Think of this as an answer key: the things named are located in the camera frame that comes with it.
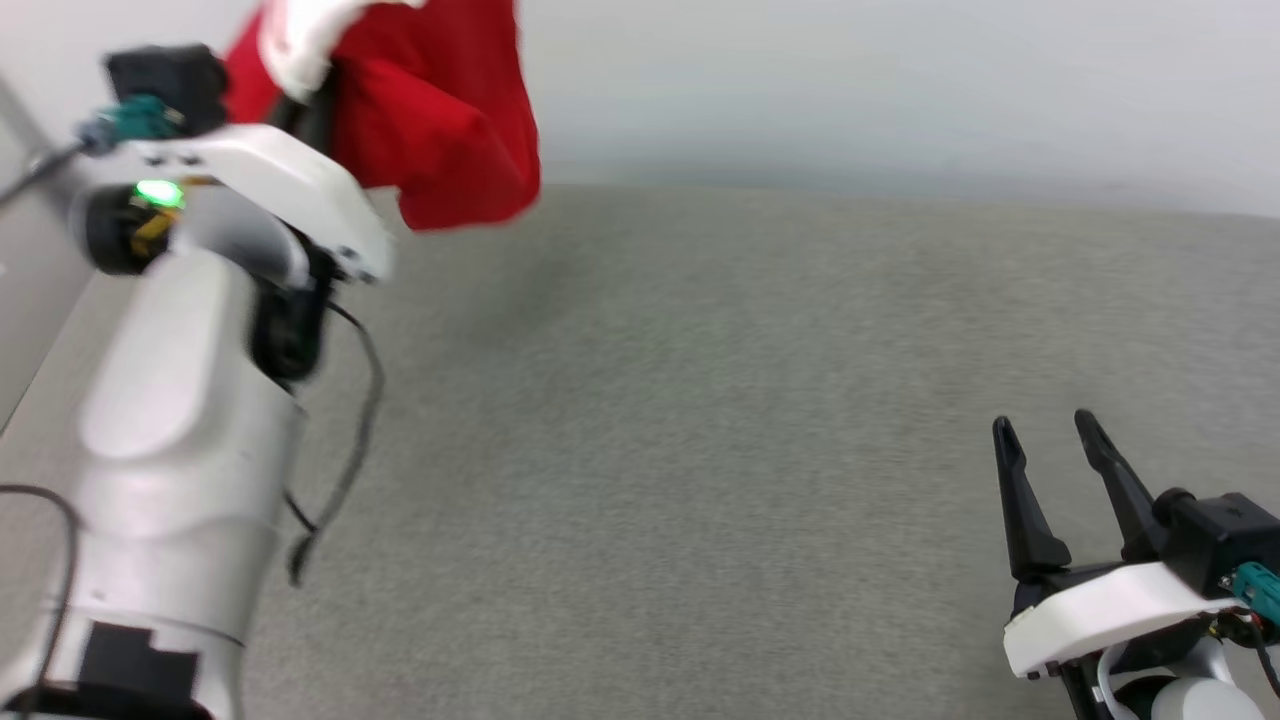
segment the santa hat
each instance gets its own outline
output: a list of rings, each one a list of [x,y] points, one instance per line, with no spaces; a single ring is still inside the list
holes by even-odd
[[[282,95],[261,24],[259,12],[225,59],[232,122],[262,122]],[[413,229],[526,209],[541,177],[516,33],[513,0],[369,6],[333,51],[333,158],[365,187],[398,187]]]

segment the green led light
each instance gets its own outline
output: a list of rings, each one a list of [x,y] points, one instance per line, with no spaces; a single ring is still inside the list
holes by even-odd
[[[182,208],[182,188],[169,181],[142,181],[134,188],[140,197],[161,208]]]

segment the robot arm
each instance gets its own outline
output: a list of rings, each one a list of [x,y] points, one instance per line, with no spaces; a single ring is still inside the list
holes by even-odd
[[[393,252],[340,165],[278,128],[219,122],[215,64],[191,47],[108,63],[125,142],[105,145],[180,184],[96,188],[72,218],[100,269],[141,279],[77,428],[74,582],[0,669],[0,712],[243,716],[241,659],[302,427],[292,388],[335,284],[387,278]]]
[[[1280,568],[1280,520],[1247,497],[1152,500],[1092,413],[1075,414],[1089,465],[1124,534],[1121,560],[1070,566],[1027,480],[1012,424],[992,428],[1010,571],[1018,580],[1005,653],[1020,678],[1060,678],[1080,720],[1262,720],[1235,687],[1222,652],[1231,639],[1280,642],[1267,568]],[[1119,674],[1164,669],[1119,684]]]

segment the teal connector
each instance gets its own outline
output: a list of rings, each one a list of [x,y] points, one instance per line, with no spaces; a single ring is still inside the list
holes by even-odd
[[[154,95],[134,95],[127,97],[119,106],[109,110],[115,124],[116,142],[125,140],[166,140],[178,136],[178,123],[173,111]]]
[[[1254,612],[1280,624],[1280,578],[1257,562],[1235,569],[1231,592]]]

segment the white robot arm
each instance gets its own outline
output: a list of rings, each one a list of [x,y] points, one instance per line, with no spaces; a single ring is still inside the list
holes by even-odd
[[[174,182],[95,188],[73,213],[97,266],[141,281],[78,424],[73,584],[61,597],[55,573],[44,621],[0,667],[0,715],[238,720],[302,427],[292,389],[334,287],[389,275],[392,234],[323,152],[225,124],[207,49],[108,68],[122,110],[86,145]],[[128,90],[138,78],[146,92]]]

